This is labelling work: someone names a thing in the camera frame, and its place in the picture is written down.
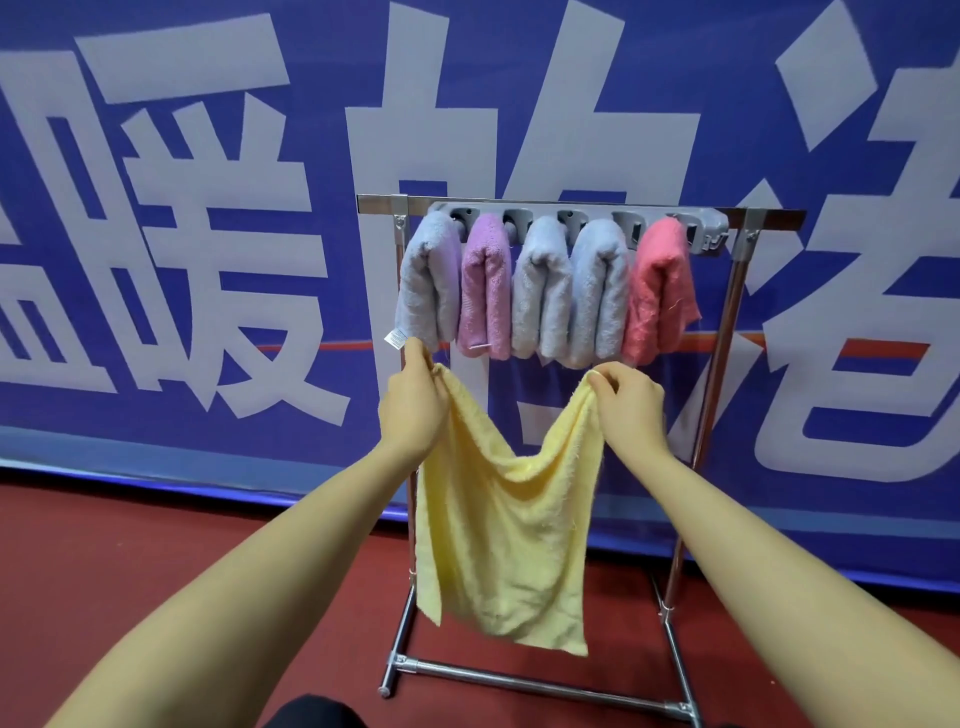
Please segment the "metal clothes rack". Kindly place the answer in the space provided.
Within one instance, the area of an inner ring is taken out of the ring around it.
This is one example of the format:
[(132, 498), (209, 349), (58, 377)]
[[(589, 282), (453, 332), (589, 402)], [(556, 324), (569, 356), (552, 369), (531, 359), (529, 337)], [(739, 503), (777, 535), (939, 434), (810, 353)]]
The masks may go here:
[[(411, 220), (423, 217), (427, 208), (436, 200), (504, 200), (470, 199), (439, 196), (419, 196), (403, 193), (393, 194), (357, 194), (356, 211), (360, 215), (390, 216), (393, 227), (393, 240), (397, 247), (396, 268), (401, 268), (402, 256), (406, 245), (412, 238)], [(546, 202), (546, 200), (526, 200), (526, 202)], [(713, 207), (725, 213), (732, 236), (731, 263), (726, 283), (726, 292), (719, 324), (713, 336), (705, 373), (702, 375), (700, 404), (696, 409), (694, 439), (680, 451), (689, 456), (689, 464), (696, 472), (702, 472), (710, 451), (714, 426), (718, 419), (723, 387), (732, 348), (737, 334), (738, 315), (746, 290), (746, 280), (758, 247), (762, 233), (779, 232), (797, 234), (806, 222), (808, 212), (805, 209), (762, 207), (755, 203), (741, 204), (738, 207)], [(407, 533), (409, 537), (410, 585), (405, 603), (395, 629), (383, 677), (378, 685), (380, 698), (388, 700), (397, 693), (402, 676), (433, 677), (452, 682), (497, 688), (518, 694), (559, 698), (598, 705), (605, 708), (644, 712), (689, 725), (691, 728), (707, 728), (700, 707), (694, 696), (689, 672), (680, 649), (674, 627), (674, 611), (682, 583), (683, 564), (686, 545), (681, 537), (674, 543), (671, 564), (661, 587), (657, 574), (648, 567), (644, 573), (651, 582), (651, 592), (655, 599), (658, 624), (665, 637), (669, 650), (669, 660), (678, 680), (682, 698), (678, 700), (656, 700), (587, 688), (583, 686), (552, 683), (535, 678), (522, 677), (502, 672), (471, 668), (466, 665), (429, 661), (415, 657), (408, 652), (410, 636), (416, 623), (416, 598), (419, 594), (416, 577), (415, 545), (416, 528), (414, 517), (417, 503), (417, 474), (410, 475), (406, 483)]]

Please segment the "person's right hand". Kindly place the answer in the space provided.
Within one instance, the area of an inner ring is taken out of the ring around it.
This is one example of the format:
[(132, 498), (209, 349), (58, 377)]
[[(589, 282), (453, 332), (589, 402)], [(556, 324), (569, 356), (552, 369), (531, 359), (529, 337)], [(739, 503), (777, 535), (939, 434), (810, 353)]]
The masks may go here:
[(635, 370), (638, 380), (626, 395), (597, 396), (597, 367), (584, 380), (595, 394), (606, 444), (631, 471), (640, 471), (649, 462), (670, 458), (671, 452), (666, 436), (665, 391), (646, 373)]

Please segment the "lavender towel with tag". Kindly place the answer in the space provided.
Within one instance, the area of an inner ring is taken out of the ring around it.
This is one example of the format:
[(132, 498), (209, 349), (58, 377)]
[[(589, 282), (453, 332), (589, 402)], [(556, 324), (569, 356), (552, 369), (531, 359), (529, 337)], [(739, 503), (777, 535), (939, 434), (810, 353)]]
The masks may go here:
[(399, 270), (398, 300), (387, 344), (416, 338), (431, 353), (455, 341), (461, 312), (461, 224), (443, 210), (420, 220)]

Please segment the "grey towel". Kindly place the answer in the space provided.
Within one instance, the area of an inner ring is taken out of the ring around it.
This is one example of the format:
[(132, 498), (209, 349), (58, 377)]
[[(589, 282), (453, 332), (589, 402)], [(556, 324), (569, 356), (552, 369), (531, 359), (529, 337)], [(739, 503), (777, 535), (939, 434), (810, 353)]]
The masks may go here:
[(567, 228), (556, 218), (534, 219), (511, 279), (511, 353), (560, 360), (569, 348), (572, 266)]

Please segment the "pink-purple towel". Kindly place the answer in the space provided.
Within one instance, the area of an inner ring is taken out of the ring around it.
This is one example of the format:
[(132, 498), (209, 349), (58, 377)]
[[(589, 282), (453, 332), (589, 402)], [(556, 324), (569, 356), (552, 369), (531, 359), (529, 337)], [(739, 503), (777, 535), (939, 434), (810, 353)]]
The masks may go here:
[(497, 213), (481, 214), (462, 249), (461, 310), (456, 344), (467, 358), (508, 360), (512, 354), (512, 259)]

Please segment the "person's left hand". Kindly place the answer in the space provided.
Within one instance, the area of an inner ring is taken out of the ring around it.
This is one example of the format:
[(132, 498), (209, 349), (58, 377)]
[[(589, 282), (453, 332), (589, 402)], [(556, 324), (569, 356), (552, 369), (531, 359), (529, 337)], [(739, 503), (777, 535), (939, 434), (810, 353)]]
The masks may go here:
[(380, 444), (408, 466), (418, 466), (436, 444), (449, 411), (444, 382), (404, 384), (402, 366), (379, 404)]

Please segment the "yellow towel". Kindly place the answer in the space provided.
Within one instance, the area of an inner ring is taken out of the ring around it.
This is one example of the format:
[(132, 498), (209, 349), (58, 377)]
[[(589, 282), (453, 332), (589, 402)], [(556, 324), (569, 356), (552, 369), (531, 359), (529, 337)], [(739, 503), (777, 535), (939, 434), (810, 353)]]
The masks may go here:
[(585, 376), (537, 453), (517, 455), (457, 376), (438, 442), (418, 469), (416, 607), (488, 637), (586, 657), (584, 575), (604, 456)]

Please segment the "person's left forearm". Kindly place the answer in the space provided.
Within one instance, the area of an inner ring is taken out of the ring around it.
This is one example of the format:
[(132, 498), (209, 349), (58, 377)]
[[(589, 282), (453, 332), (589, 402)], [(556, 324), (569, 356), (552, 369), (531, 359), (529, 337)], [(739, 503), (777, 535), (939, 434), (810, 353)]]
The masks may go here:
[(131, 629), (44, 728), (255, 728), (429, 449), (382, 438)]

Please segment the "person's dark clothing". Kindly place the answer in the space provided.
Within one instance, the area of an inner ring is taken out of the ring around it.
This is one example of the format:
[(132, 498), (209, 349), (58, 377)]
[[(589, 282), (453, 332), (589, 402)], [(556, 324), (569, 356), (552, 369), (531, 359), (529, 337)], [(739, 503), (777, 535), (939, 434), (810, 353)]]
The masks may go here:
[(260, 728), (369, 728), (349, 705), (317, 694), (294, 698), (271, 715)]

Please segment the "grey towel holder bar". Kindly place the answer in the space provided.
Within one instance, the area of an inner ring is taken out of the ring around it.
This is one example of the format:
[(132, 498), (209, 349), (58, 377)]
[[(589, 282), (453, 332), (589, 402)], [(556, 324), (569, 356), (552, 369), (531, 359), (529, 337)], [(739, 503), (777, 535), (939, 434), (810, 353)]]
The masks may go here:
[(526, 200), (434, 200), (427, 212), (443, 212), (459, 220), (465, 238), (481, 214), (493, 213), (512, 224), (511, 245), (525, 243), (530, 228), (541, 217), (558, 220), (565, 228), (571, 250), (582, 229), (594, 219), (609, 219), (618, 225), (630, 250), (636, 250), (647, 230), (659, 220), (677, 220), (693, 256), (716, 256), (726, 246), (730, 232), (728, 216), (717, 208), (629, 203), (526, 201)]

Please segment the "coral pink towel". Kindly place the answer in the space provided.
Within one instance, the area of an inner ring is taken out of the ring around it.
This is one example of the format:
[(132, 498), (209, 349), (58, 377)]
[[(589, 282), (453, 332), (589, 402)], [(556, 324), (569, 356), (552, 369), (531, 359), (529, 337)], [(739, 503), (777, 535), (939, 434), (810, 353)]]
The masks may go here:
[(661, 218), (640, 238), (630, 269), (622, 360), (642, 367), (678, 351), (700, 318), (686, 228)]

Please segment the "blue banner with white print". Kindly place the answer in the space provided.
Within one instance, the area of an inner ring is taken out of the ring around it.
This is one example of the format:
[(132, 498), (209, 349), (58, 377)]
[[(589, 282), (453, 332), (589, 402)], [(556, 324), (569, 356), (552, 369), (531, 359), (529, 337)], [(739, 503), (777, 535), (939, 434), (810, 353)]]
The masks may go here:
[(0, 463), (305, 493), (400, 367), (356, 195), (803, 210), (706, 474), (960, 591), (960, 0), (0, 0)]

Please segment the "person's right forearm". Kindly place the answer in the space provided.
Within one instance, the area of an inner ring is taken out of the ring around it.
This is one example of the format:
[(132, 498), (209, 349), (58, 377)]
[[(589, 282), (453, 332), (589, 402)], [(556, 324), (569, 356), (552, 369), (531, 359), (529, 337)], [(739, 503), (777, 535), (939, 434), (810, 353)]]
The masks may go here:
[(614, 447), (815, 728), (960, 728), (960, 657), (663, 447)]

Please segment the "light blue towel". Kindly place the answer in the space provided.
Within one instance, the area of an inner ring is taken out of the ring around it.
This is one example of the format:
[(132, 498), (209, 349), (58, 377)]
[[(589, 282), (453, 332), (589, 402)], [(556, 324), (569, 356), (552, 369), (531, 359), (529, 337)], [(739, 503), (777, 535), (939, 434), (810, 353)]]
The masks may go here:
[(618, 360), (629, 300), (630, 253), (620, 226), (593, 219), (570, 253), (571, 309), (567, 346), (559, 362), (572, 370)]

